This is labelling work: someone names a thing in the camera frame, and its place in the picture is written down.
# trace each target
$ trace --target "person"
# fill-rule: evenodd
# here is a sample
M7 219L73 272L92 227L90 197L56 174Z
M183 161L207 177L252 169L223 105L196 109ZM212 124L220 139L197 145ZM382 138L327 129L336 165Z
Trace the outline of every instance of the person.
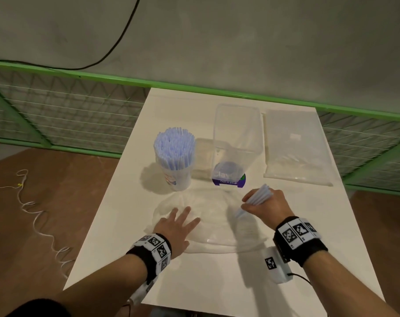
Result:
M257 189L251 190L242 201L246 202L256 191ZM261 205L244 203L241 207L260 218L269 228L276 230L281 223L295 217L283 192L273 189L271 191L273 196ZM176 208L173 209L169 217L162 218L154 228L154 236L159 240L162 236L164 243L170 246L171 259L181 255L188 247L187 235L200 222L196 218L184 225L190 207L185 208L178 218L177 211ZM148 278L155 277L154 272L152 273L152 262L143 257L143 251L145 250L141 246L133 247L128 254L93 272L54 298L32 300L8 316L114 316ZM302 262L302 266L329 316L399 316L327 250L314 252Z

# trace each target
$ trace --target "green metal bar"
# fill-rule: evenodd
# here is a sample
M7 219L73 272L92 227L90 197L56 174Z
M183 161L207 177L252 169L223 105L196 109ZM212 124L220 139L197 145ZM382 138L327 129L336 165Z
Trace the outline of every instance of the green metal bar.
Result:
M32 133L34 136L39 138L40 143L43 145L43 147L49 148L52 144L47 140L41 132L28 120L26 120L19 112L18 110L11 105L0 93L0 107L7 112L9 116L11 116L15 122L19 123L21 126L26 128L29 133Z
M365 192L379 192L381 194L393 194L396 196L400 196L400 192L397 192L395 190L385 190L385 189L355 186L355 185L344 185L344 187L346 189L352 189L352 190L361 190L361 191L365 191Z
M0 138L0 143L14 144L14 145L18 145L18 146L25 146L25 147L32 147L32 148L52 149L52 150L66 151L66 152L71 152L71 153L82 153L85 155L96 155L98 157L109 157L109 158L118 158L118 159L121 157L120 153L110 153L110 152L105 152L105 151L87 150L87 149L79 149L79 148L71 148L71 147L63 147L63 146L44 147L41 143L4 139L4 138Z
M361 166L359 169L346 175L343 178L343 183L345 185L354 184L354 181L356 181L357 179L365 177L371 171L377 169L384 163L398 157L399 155L400 155L400 143L391 148L390 150L384 152L380 156L370 160L365 165Z
M398 114L398 113L364 110L364 109L342 107L342 106L333 106L333 105L328 105L328 104L323 104L323 103L315 103L315 102L309 102L309 101L276 98L276 97L270 97L267 95L255 95L255 94L249 94L249 93L243 93L243 92L195 87L195 86L190 86L190 85L178 85L178 84L174 84L174 83L167 83L167 82L160 82L160 81L149 81L149 80L142 80L142 79L133 79L133 78L118 77L118 76L93 74L90 72L83 72L83 71L66 71L66 70L57 70L57 69L46 69L46 68L35 67L32 65L22 65L22 64L16 64L16 63L0 63L0 68L25 71L25 72L29 72L29 73L48 74L48 75L52 75L52 76L81 78L81 79L94 80L94 81L99 81L99 82L115 83L115 84L119 84L119 85L152 87L152 88L160 88L160 89L204 93L204 94L209 94L209 95L222 95L222 96L226 96L226 97L235 97L235 98L243 98L243 99L294 104L297 106L310 106L310 107L314 107L320 111L344 113L344 114L352 114L355 116L400 121L400 114Z

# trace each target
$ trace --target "person's left hand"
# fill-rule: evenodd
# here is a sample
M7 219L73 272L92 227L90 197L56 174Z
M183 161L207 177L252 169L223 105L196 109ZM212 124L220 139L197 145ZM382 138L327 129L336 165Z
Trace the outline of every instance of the person's left hand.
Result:
M153 232L162 234L171 243L172 256L174 259L181 255L189 246L189 242L185 240L187 235L192 232L192 230L199 224L200 218L194 219L185 226L182 224L187 219L191 208L186 207L182 214L176 219L176 213L178 208L173 208L168 218L161 218L159 222L155 225Z

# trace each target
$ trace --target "hand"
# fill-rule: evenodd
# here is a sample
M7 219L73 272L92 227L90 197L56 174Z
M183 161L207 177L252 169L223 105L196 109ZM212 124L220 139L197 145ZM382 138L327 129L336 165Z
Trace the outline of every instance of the hand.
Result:
M246 194L243 198L243 202L246 202L257 190L258 189L253 189ZM275 230L285 218L294 216L294 213L288 205L282 190L273 190L270 188L270 191L273 192L274 195L261 205L253 206L242 204L241 209L257 216L269 228Z
M180 216L175 220L178 208L173 208L171 213L169 214L169 217L161 218L153 229L154 233L164 235L166 239L171 243L171 259L178 257L187 249L190 243L185 240L185 238L187 238L187 235L192 232L192 230L200 222L200 218L196 218L185 226L182 225L185 219L187 219L190 211L191 208L186 207L182 214L180 214Z

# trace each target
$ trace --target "black wristband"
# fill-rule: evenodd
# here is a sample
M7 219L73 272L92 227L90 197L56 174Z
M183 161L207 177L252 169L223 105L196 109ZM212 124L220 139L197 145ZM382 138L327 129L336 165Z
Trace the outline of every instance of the black wristband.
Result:
M328 251L313 226L296 216L288 217L278 225L274 242L285 262L292 259L301 267L315 252Z
M172 248L162 234L148 234L139 239L126 254L138 256L147 268L147 284L170 263Z

